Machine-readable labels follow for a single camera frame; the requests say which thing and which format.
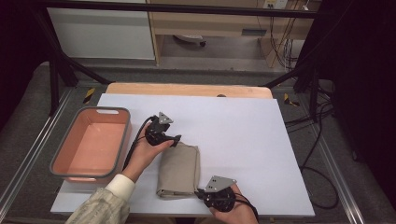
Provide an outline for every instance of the gray floor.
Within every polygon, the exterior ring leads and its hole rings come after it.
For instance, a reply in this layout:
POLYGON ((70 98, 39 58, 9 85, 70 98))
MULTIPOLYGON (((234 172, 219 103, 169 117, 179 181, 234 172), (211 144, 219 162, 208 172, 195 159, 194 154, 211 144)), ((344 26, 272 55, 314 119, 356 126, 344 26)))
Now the gray floor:
MULTIPOLYGON (((162 83, 195 83, 257 86, 283 74, 283 69, 268 69, 257 48, 257 40, 237 38, 207 39, 204 48, 184 43, 168 36, 163 49, 163 63, 155 65, 118 65, 100 66, 94 64, 95 72, 103 77, 117 81, 131 82, 162 82, 162 83)), ((50 160, 66 127, 79 108, 85 106, 82 101, 90 85, 88 78, 80 76, 82 85, 75 88, 66 110, 50 135, 46 145, 42 148, 35 165, 21 187, 20 193, 10 207, 7 218, 33 217, 64 220, 65 217, 50 213, 51 204, 56 196, 56 190, 62 180, 54 178, 49 170, 50 160)), ((36 69, 20 105, 9 120, 7 126, 0 133, 0 192, 6 190, 7 184, 28 153, 35 141, 50 111, 48 67, 36 69)), ((279 101, 279 107, 284 120, 297 119, 305 115, 301 106, 285 105, 284 93, 290 95, 292 101, 299 101, 304 95, 295 95, 290 87, 293 80, 283 83, 273 89, 273 94, 279 101)), ((100 93, 106 86, 97 86, 89 105, 96 105, 100 93)), ((354 162, 347 140, 340 128, 337 118, 327 117, 323 120, 323 137, 326 139, 332 154, 344 175, 344 178, 354 196, 357 206, 361 210, 366 223, 396 223, 396 213, 389 205, 387 198, 376 184, 366 164, 354 162)), ((315 141, 315 135, 310 127, 290 133, 290 141, 301 164, 309 148, 315 141)), ((316 150, 310 159, 309 166, 329 175, 322 156, 316 150)), ((327 182, 319 176, 306 172, 304 181, 307 189, 312 193, 311 199, 315 203, 329 205, 334 200, 334 194, 327 182)), ((309 222, 309 223, 348 223, 344 206, 339 203, 332 210, 315 208, 316 216, 304 219, 277 219, 278 223, 309 222)))

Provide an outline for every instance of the metal bracket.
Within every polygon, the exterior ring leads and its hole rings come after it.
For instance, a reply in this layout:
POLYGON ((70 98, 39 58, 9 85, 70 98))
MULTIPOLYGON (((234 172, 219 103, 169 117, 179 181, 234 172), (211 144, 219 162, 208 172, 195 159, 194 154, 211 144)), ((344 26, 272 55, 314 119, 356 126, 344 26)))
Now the metal bracket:
POLYGON ((222 189, 227 189, 235 183, 236 180, 234 179, 213 175, 206 185, 205 193, 216 193, 222 189))
POLYGON ((169 119, 168 116, 166 116, 163 112, 160 112, 160 114, 158 115, 159 118, 159 123, 160 124, 169 124, 169 123, 173 123, 172 119, 169 119))

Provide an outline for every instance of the white sleeve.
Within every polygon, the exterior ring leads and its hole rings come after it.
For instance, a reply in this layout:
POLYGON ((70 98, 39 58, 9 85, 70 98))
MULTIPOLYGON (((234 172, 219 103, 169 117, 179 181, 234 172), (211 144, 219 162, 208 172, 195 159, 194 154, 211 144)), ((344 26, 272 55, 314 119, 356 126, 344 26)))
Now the white sleeve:
POLYGON ((134 181, 125 175, 116 175, 106 186, 115 196, 128 202, 134 192, 134 181))

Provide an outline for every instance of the black backdrop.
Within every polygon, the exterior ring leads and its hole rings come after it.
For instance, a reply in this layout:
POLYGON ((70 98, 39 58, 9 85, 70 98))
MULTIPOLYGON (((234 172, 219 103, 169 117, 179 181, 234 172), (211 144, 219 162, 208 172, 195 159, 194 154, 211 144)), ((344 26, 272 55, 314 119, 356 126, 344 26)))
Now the black backdrop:
MULTIPOLYGON (((396 208, 395 1, 323 0, 321 10, 342 19, 315 20, 300 58, 324 41, 313 62, 318 77, 334 82, 332 101, 350 145, 396 208)), ((307 86, 311 76, 296 85, 307 86)))
POLYGON ((24 95, 35 69, 48 60, 44 37, 35 26, 22 1, 1 1, 0 131, 24 95))

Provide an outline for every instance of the sleeve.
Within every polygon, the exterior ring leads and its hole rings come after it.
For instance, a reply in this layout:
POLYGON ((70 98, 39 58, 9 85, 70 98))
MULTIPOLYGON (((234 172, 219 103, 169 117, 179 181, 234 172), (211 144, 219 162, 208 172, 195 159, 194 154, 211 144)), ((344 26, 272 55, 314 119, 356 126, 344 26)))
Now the sleeve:
POLYGON ((116 175, 104 189, 97 189, 66 223, 124 223, 129 216, 128 201, 133 191, 132 180, 116 175))

